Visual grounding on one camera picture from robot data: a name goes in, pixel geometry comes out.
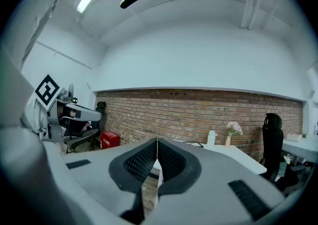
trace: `brick wall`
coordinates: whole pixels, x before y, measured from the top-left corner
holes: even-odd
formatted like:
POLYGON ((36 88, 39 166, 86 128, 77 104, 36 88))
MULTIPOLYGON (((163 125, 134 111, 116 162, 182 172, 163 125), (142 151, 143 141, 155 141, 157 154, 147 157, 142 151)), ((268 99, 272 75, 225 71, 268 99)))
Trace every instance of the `brick wall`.
POLYGON ((210 130, 216 131, 216 144, 224 144, 226 123, 237 121, 243 136, 232 136, 232 145, 256 160, 263 154, 262 125, 265 113, 277 113, 282 130, 302 132, 302 102, 274 96, 207 90, 148 89, 106 91, 97 94, 96 103, 106 102, 101 120, 103 131, 121 136, 122 144, 164 137, 206 143, 210 130))

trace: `flower vase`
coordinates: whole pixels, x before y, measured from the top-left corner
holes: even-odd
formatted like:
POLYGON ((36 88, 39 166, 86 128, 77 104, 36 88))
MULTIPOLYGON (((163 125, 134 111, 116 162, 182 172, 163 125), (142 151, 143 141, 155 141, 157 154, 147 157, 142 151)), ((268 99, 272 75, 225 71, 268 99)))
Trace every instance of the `flower vase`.
POLYGON ((228 137, 227 137, 227 140, 225 141, 225 146, 226 146, 226 147, 229 147, 230 144, 231 144, 231 136, 228 136, 228 137))

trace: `white ceiling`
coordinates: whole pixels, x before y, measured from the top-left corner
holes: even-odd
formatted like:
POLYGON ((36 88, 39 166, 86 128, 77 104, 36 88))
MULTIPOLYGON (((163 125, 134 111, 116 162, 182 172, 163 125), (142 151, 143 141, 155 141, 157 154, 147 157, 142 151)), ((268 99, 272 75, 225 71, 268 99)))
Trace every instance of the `white ceiling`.
MULTIPOLYGON (((240 25, 246 0, 139 0, 127 9, 121 0, 95 0, 83 14, 76 11, 80 0, 60 0, 54 19, 60 25, 77 24, 93 39, 110 46, 127 35, 169 21, 222 19, 240 25)), ((275 0, 262 0, 253 28, 260 28, 275 0)), ((293 0, 278 0, 266 31, 281 38, 298 20, 293 0)))

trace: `black office chair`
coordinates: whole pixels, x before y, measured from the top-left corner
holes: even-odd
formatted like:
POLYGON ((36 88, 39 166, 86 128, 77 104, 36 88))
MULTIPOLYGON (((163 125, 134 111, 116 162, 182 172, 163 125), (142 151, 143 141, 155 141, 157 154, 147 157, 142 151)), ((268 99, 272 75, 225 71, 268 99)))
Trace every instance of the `black office chair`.
MULTIPOLYGON (((104 114, 106 102, 100 101, 97 103, 97 107, 95 111, 104 114)), ((93 142, 95 138, 100 135, 100 126, 99 121, 91 123, 91 130, 87 130, 80 133, 70 133, 70 137, 65 138, 63 142, 67 145, 66 154, 69 152, 75 152, 75 148, 79 145, 85 143, 86 141, 91 142, 91 146, 93 146, 93 142)))
POLYGON ((263 125, 264 154, 260 163, 264 163, 267 171, 261 174, 268 181, 275 183, 280 165, 284 134, 282 119, 274 113, 267 113, 263 125))

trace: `red box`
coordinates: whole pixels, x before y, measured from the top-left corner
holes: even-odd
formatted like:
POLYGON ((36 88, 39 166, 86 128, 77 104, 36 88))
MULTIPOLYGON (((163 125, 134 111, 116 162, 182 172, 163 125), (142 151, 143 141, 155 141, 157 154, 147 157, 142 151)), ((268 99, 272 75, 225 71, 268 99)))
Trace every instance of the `red box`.
POLYGON ((102 149, 113 148, 120 145, 120 136, 113 132, 103 132, 100 136, 102 149))

